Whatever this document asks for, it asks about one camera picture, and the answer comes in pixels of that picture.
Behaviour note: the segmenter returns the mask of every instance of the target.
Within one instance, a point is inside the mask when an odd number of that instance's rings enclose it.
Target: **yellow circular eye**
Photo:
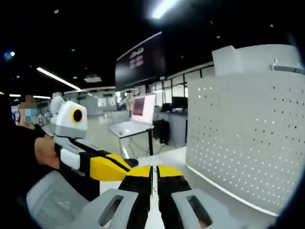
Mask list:
[[[79,123],[82,119],[82,112],[80,109],[76,108],[72,112],[72,121],[74,123]]]

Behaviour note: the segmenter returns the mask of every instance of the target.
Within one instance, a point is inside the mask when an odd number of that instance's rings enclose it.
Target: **laptop screen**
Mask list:
[[[133,115],[143,115],[145,97],[136,98],[133,104]]]
[[[155,98],[155,94],[136,97],[132,108],[132,120],[152,124]]]

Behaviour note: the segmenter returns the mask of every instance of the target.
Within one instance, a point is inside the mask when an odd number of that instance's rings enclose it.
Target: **face mask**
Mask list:
[[[25,122],[30,123],[32,117],[36,117],[37,109],[25,109]]]

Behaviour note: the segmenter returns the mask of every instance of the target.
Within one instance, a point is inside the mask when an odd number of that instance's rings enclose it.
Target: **recessed ceiling light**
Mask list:
[[[35,99],[51,99],[51,97],[49,97],[49,96],[33,95],[33,97],[34,97]]]
[[[21,97],[20,94],[10,94],[10,97]]]
[[[50,73],[50,72],[48,72],[48,71],[42,69],[42,68],[40,68],[40,67],[37,68],[37,71],[39,71],[39,72],[41,72],[41,73],[43,73],[43,74],[46,74],[47,76],[53,78],[54,80],[57,80],[57,81],[59,81],[59,82],[61,82],[61,83],[64,83],[65,85],[67,85],[67,86],[69,86],[69,87],[71,87],[71,88],[74,88],[74,89],[77,90],[77,91],[81,91],[81,88],[79,88],[79,87],[77,87],[77,86],[75,86],[75,85],[73,85],[73,84],[71,84],[71,83],[69,83],[69,82],[63,80],[62,78],[60,78],[60,77],[58,77],[58,76],[56,76],[56,75],[54,75],[54,74],[52,74],[52,73]]]
[[[153,18],[161,18],[178,0],[163,0],[154,11]]]

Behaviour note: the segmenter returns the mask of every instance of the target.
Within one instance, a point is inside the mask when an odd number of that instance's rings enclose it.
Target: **white perforated panel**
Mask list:
[[[189,88],[186,163],[243,200],[279,213],[302,174],[305,77],[207,77]]]

